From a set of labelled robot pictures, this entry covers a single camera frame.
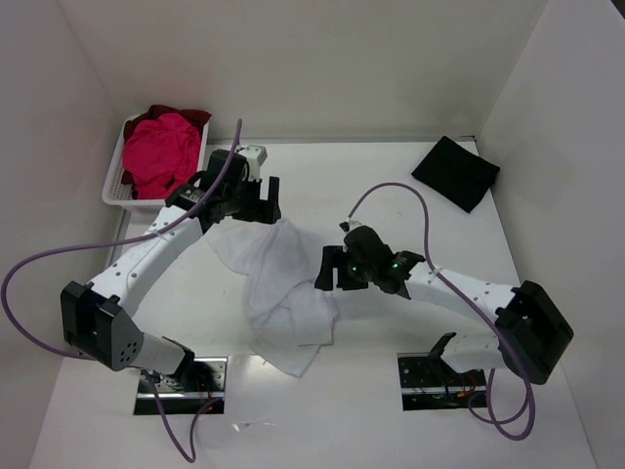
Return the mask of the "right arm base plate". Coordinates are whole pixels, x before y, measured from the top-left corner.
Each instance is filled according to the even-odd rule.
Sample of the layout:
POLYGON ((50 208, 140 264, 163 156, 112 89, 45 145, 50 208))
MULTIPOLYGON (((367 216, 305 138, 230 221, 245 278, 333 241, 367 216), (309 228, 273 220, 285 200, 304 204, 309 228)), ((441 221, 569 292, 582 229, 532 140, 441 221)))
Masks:
POLYGON ((398 354, 396 362, 404 411, 486 407, 482 370, 458 373, 427 354, 398 354))

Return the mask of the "white t shirt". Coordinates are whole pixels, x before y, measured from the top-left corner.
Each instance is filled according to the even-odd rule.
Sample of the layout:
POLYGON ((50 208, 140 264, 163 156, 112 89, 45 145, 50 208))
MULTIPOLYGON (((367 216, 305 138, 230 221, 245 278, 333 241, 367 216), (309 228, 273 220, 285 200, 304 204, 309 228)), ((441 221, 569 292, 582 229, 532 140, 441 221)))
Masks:
POLYGON ((208 234, 207 243, 226 268, 245 276, 249 348, 281 372, 302 377, 319 349, 333 343, 338 311, 313 285, 301 232, 287 219, 242 223, 208 234))

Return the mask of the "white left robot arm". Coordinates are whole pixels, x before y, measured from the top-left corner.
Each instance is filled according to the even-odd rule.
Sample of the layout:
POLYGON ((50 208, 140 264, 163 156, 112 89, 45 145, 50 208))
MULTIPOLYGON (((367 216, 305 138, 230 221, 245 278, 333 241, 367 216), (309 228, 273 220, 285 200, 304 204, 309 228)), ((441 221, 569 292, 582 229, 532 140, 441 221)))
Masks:
POLYGON ((195 373, 195 354, 166 337, 141 331, 133 321, 145 296, 178 257, 227 217, 273 224, 281 216, 279 180, 269 179, 261 198, 260 146, 214 150, 199 171, 166 199, 147 239, 85 284, 70 282, 61 293, 67 344, 113 371, 148 370, 183 388, 195 373))

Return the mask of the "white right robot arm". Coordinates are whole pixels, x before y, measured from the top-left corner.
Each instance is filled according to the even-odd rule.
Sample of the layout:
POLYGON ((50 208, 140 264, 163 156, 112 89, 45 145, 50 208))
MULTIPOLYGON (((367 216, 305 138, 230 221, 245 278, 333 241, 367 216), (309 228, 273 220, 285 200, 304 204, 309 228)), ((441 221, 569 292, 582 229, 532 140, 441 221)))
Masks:
POLYGON ((526 280, 511 286, 432 267, 421 254, 394 252, 368 226, 350 228, 342 244, 323 247, 316 289, 354 291, 371 284, 408 301, 488 320, 486 332, 447 332, 429 352, 430 360, 456 373, 508 369, 543 385, 574 336, 538 283, 526 280))

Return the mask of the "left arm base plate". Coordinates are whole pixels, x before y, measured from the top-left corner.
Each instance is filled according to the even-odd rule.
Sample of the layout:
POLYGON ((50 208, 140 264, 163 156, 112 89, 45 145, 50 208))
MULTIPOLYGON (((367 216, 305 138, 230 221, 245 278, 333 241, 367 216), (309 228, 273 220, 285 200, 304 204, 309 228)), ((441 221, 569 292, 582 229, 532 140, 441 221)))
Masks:
POLYGON ((229 359, 226 357, 200 357, 184 385, 172 377, 149 372, 150 386, 144 376, 139 378, 133 413, 158 415, 159 410, 153 390, 157 391, 166 415, 194 415, 203 406, 204 414, 223 414, 229 359))

